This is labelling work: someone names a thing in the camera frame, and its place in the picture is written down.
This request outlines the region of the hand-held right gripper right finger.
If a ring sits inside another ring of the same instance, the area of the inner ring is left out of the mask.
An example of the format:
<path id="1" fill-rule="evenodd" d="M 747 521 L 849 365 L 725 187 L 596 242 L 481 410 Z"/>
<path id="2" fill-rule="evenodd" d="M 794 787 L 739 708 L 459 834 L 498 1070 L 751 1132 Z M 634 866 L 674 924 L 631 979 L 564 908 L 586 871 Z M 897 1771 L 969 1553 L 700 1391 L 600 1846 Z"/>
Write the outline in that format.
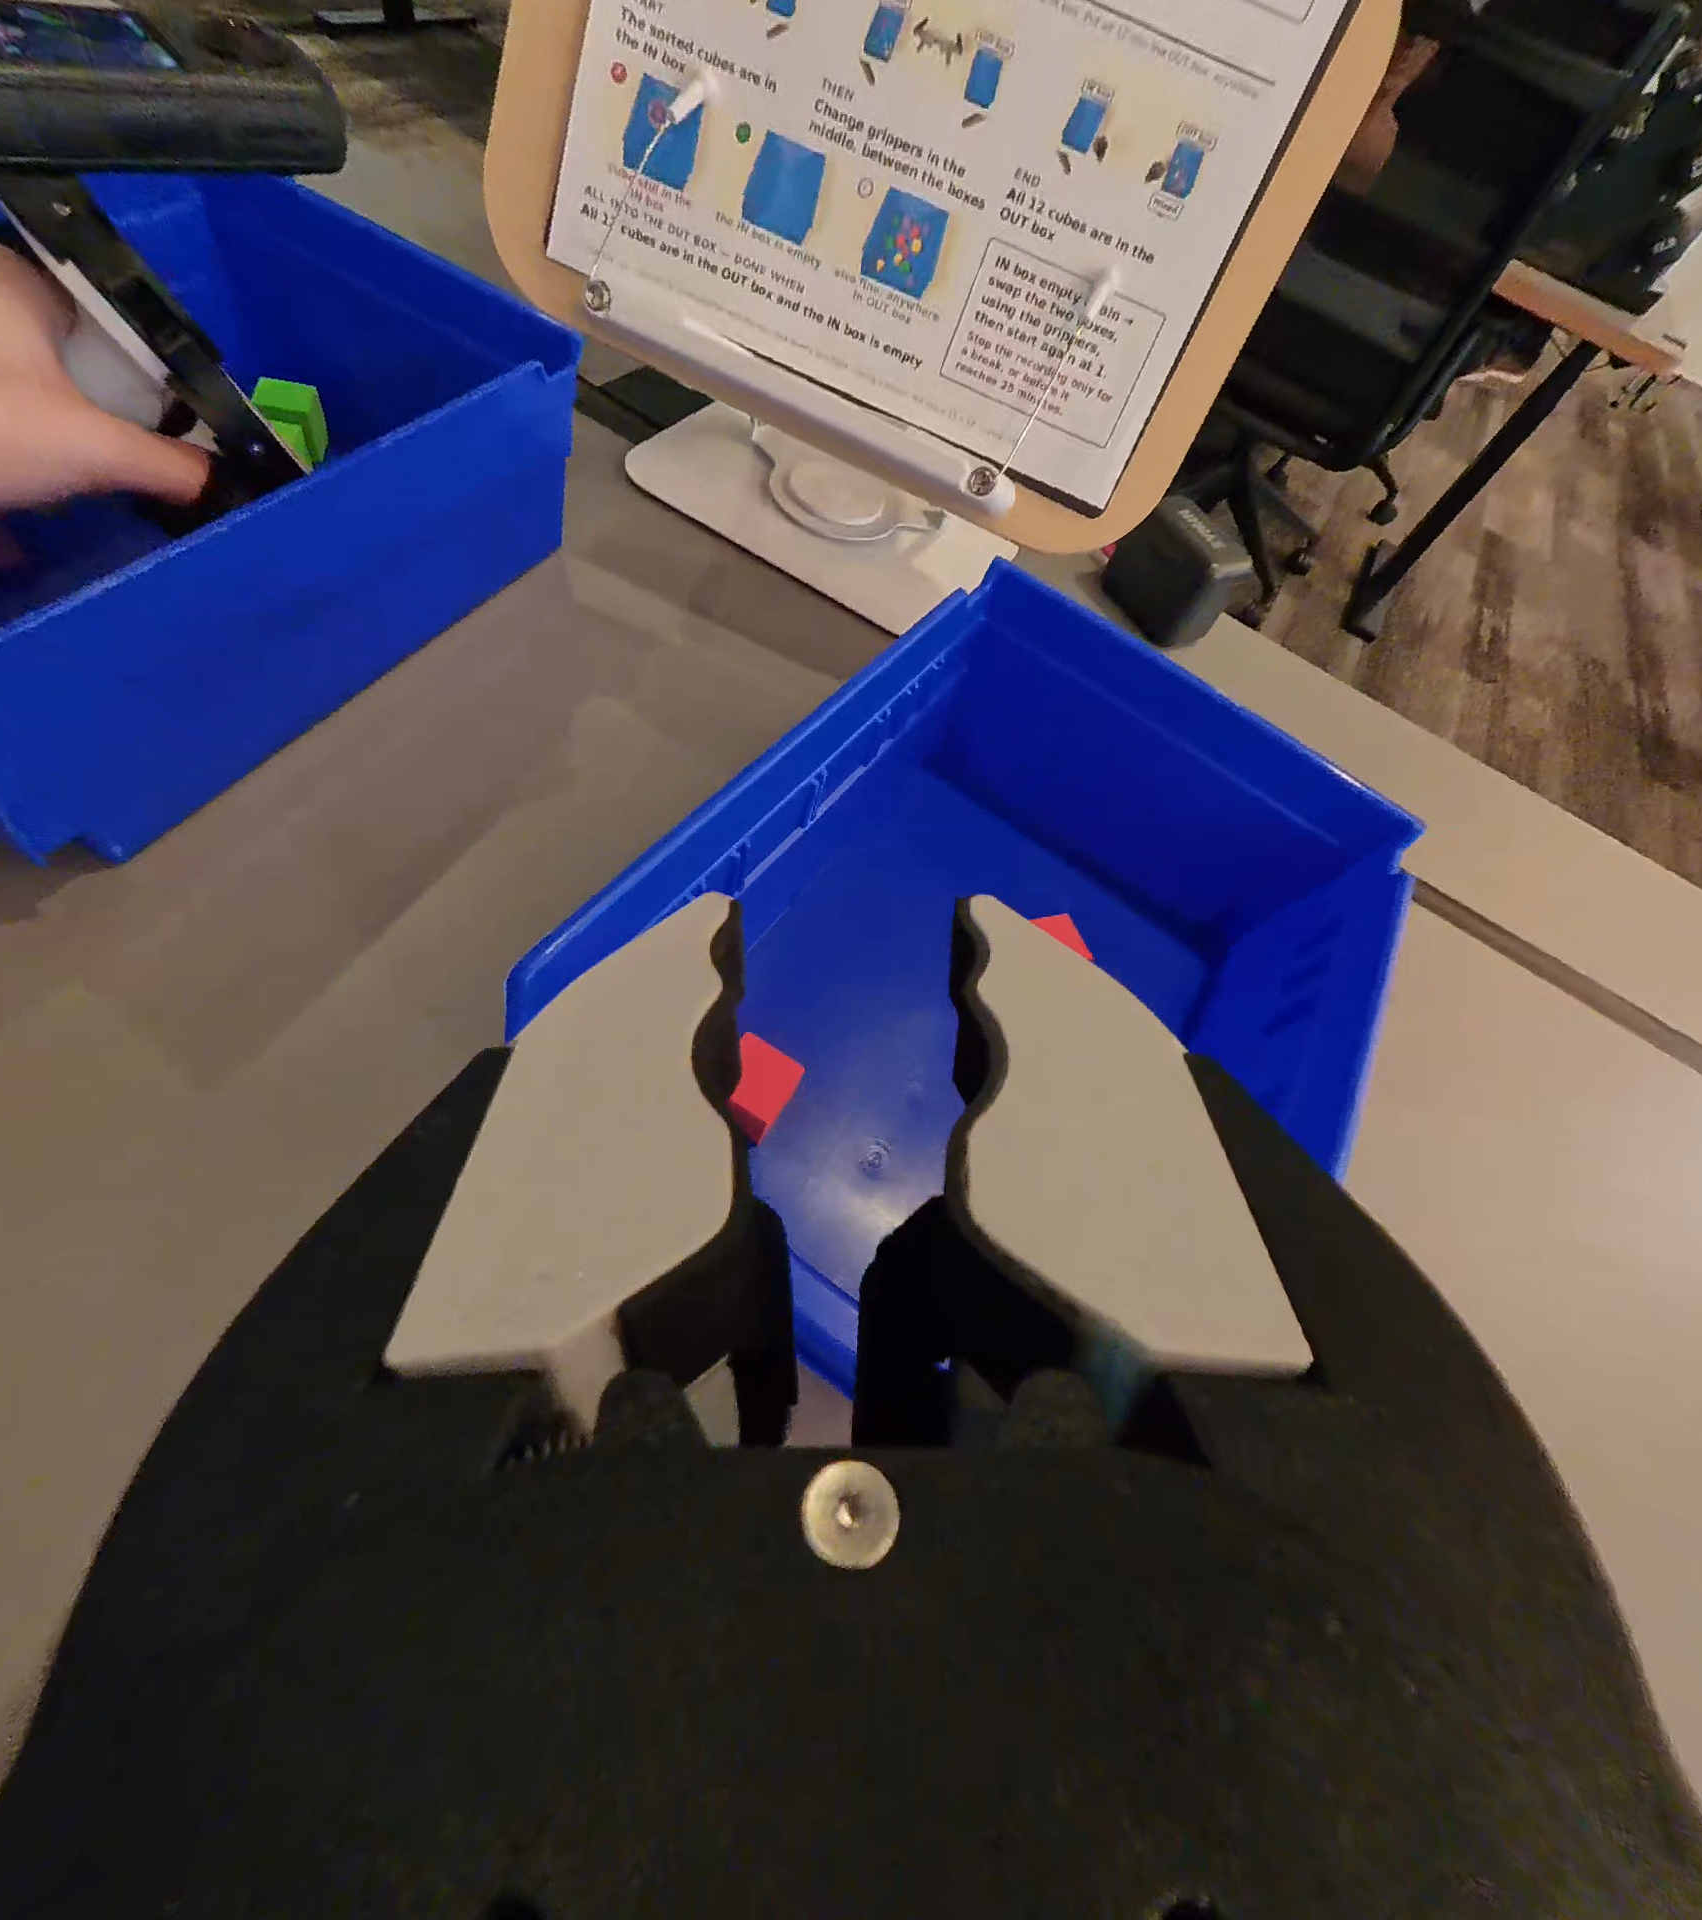
<path id="1" fill-rule="evenodd" d="M 963 1113 L 945 1200 L 1095 1380 L 1300 1380 L 1311 1341 L 1195 1060 L 1119 978 L 993 893 L 953 926 Z"/>

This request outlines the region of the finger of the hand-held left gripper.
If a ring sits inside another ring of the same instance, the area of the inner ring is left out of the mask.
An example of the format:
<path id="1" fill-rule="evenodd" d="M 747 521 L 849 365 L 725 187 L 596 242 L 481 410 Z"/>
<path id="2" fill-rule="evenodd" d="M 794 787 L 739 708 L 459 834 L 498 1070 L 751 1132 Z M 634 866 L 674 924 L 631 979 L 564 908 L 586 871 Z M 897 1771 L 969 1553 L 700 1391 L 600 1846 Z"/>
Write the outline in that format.
<path id="1" fill-rule="evenodd" d="M 102 343 L 170 407 L 187 407 L 228 495 L 280 492 L 312 474 L 306 451 L 263 416 L 198 326 L 81 179 L 22 179 L 3 209 Z"/>

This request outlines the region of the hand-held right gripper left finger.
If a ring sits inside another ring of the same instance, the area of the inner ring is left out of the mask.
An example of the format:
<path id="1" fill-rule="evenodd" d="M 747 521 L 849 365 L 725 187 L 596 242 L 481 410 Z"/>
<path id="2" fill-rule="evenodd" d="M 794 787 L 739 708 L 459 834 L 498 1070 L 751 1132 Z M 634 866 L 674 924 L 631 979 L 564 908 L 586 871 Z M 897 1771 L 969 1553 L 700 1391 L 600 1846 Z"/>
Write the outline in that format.
<path id="1" fill-rule="evenodd" d="M 384 1348 L 401 1378 L 612 1380 L 620 1310 L 704 1252 L 739 1196 L 697 1065 L 728 1013 L 737 899 L 700 893 L 521 1030 Z"/>

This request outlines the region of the green wooden cube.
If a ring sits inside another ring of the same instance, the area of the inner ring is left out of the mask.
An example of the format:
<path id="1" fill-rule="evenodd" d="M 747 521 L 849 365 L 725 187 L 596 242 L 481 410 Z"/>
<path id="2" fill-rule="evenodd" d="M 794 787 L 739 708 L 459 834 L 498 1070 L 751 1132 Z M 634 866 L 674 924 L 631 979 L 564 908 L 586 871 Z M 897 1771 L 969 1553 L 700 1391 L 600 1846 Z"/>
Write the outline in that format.
<path id="1" fill-rule="evenodd" d="M 321 389 L 309 382 L 263 376 L 251 403 L 274 438 L 304 469 L 321 468 L 330 456 L 332 431 Z"/>

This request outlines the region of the blue plastic bin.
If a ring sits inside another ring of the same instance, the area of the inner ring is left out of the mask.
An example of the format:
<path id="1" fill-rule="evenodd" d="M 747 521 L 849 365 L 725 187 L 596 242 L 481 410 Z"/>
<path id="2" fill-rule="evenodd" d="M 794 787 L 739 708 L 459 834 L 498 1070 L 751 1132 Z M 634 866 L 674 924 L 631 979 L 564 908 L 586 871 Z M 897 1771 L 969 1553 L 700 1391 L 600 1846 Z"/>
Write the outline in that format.
<path id="1" fill-rule="evenodd" d="M 1358 1135 L 1423 824 L 999 561 L 510 969 L 514 1039 L 687 899 L 743 905 L 741 1028 L 802 1067 L 751 1153 L 796 1356 L 852 1389 L 881 1240 L 961 1115 L 957 902 L 1068 915 L 1092 959 L 1333 1176 Z"/>
<path id="2" fill-rule="evenodd" d="M 170 537 L 119 495 L 22 516 L 0 573 L 0 841 L 125 861 L 564 531 L 578 333 L 302 184 L 92 175 L 251 387 L 309 382 L 310 477 Z"/>

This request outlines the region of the grey desk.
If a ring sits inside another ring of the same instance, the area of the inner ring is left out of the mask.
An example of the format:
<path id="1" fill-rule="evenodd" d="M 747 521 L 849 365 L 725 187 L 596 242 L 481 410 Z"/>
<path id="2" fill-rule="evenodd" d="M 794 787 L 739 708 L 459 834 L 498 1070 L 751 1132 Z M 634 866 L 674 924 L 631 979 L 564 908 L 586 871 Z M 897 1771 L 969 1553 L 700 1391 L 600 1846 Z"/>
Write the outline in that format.
<path id="1" fill-rule="evenodd" d="M 881 649 L 582 397 L 555 558 L 130 864 L 0 848 L 0 1781 L 241 1306 L 519 957 Z M 1702 1798 L 1702 888 L 1236 621 L 1185 661 L 1425 824 L 1346 1179 L 1552 1450 Z"/>

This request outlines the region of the white board stand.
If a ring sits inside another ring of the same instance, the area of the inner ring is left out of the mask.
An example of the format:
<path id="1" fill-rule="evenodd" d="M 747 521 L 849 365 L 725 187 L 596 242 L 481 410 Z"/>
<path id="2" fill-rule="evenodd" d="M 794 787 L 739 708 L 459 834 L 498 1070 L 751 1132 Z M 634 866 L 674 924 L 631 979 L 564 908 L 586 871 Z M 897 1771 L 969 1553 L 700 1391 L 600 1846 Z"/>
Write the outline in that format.
<path id="1" fill-rule="evenodd" d="M 624 471 L 673 512 L 893 638 L 1018 556 L 1013 539 L 725 402 L 634 444 Z"/>

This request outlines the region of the black power brick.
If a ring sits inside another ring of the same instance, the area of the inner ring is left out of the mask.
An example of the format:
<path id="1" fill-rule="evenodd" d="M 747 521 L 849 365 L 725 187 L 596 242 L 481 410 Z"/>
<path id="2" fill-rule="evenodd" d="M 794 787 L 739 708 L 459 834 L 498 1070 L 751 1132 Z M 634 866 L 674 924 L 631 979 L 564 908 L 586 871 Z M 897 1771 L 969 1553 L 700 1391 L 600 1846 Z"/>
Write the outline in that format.
<path id="1" fill-rule="evenodd" d="M 1251 608 L 1261 576 L 1236 534 L 1182 492 L 1169 492 L 1109 548 L 1101 587 L 1145 641 L 1178 652 L 1223 616 Z"/>

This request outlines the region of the wooden table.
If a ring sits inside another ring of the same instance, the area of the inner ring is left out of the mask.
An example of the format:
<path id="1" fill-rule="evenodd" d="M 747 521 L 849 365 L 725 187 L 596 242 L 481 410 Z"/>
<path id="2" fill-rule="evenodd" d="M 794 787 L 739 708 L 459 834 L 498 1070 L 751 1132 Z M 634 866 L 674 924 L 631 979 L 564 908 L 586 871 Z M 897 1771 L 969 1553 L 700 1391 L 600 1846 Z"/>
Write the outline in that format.
<path id="1" fill-rule="evenodd" d="M 1607 299 L 1564 282 L 1525 260 L 1509 262 L 1490 293 L 1540 323 L 1592 346 L 1615 363 L 1649 372 L 1655 377 L 1677 376 L 1685 347 L 1672 340 L 1638 332 L 1638 320 Z"/>

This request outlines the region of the black office chair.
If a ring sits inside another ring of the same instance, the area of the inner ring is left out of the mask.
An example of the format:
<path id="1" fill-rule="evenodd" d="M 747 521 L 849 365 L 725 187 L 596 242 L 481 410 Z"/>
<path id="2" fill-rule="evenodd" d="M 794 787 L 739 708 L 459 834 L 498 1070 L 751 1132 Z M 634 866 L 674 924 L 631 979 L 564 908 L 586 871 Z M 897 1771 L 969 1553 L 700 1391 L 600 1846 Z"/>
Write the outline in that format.
<path id="1" fill-rule="evenodd" d="M 1258 572 L 1258 627 L 1284 572 L 1261 465 L 1273 451 L 1387 485 L 1390 453 L 1441 403 L 1484 329 L 1496 279 L 1632 97 L 1677 48 L 1688 3 L 1413 1 L 1379 97 L 1395 138 L 1365 184 L 1333 184 L 1278 275 L 1174 475 L 1228 505 Z"/>

